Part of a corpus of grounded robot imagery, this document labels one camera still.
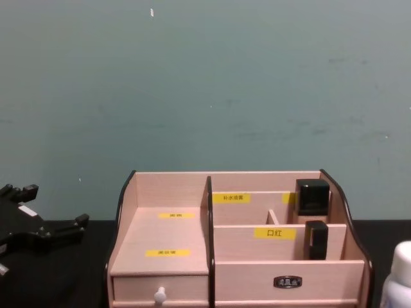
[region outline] yellow label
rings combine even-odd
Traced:
[[[188,255],[190,255],[189,249],[167,249],[146,251],[146,257],[187,257]]]
[[[159,218],[166,219],[166,218],[194,218],[194,213],[161,213],[159,214]]]
[[[285,192],[283,194],[283,203],[284,204],[294,204],[295,203],[295,193]]]
[[[251,194],[213,194],[214,203],[250,203]]]
[[[255,228],[256,239],[295,239],[297,234],[294,228]]]

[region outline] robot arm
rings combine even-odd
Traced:
[[[17,250],[46,252],[82,240],[88,215],[78,216],[60,228],[51,228],[36,212],[19,204],[34,200],[38,190],[35,184],[23,189],[8,184],[0,189],[0,258]],[[0,277],[7,271],[0,264]]]

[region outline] teal wall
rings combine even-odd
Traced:
[[[354,218],[411,219],[410,9],[2,0],[0,184],[112,219],[132,169],[324,168]]]

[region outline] wooden panel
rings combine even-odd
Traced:
[[[213,191],[295,191],[298,178],[319,176],[319,171],[213,173]]]
[[[140,207],[199,206],[206,178],[214,191],[294,191],[298,178],[318,178],[319,171],[137,173]]]
[[[159,217],[171,212],[192,214],[193,217]],[[139,207],[111,275],[208,275],[207,247],[206,209]],[[149,250],[189,250],[189,255],[146,257]]]
[[[363,261],[216,262],[216,300],[357,300]],[[274,277],[302,277],[279,289]]]
[[[267,224],[268,225],[279,225],[280,224],[273,210],[268,211]]]
[[[123,244],[124,238],[127,234],[127,231],[132,223],[134,214],[137,210],[137,182],[136,182],[136,174],[132,177],[130,182],[125,189],[124,196],[123,196],[123,205],[121,208],[121,213],[119,217],[119,230],[117,234],[117,240],[114,245],[114,249],[111,253],[109,265],[107,268],[107,276],[110,276],[110,272],[114,265],[114,261],[117,258],[117,255],[120,251],[121,245]],[[114,291],[112,280],[110,277],[107,277],[107,292],[108,292],[108,299],[109,304],[111,305],[114,299]]]
[[[114,308],[152,308],[152,307],[181,307],[181,308],[209,308],[208,301],[205,300],[174,300],[165,301],[161,306],[154,302],[118,302],[113,304]]]
[[[304,225],[276,225],[275,228],[296,229],[295,240],[256,239],[254,229],[271,227],[216,226],[214,228],[214,253],[218,261],[274,261],[302,260]],[[328,225],[327,260],[340,260],[344,244],[346,225]]]
[[[284,199],[290,191],[252,192],[250,203],[213,203],[214,226],[262,225],[272,209],[279,224],[288,222],[289,205]]]
[[[168,301],[208,300],[207,276],[114,277],[117,301],[150,301],[159,287],[165,288]]]

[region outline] drawer handle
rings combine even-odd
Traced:
[[[161,305],[166,299],[166,290],[165,288],[160,287],[159,290],[154,294],[155,303]]]

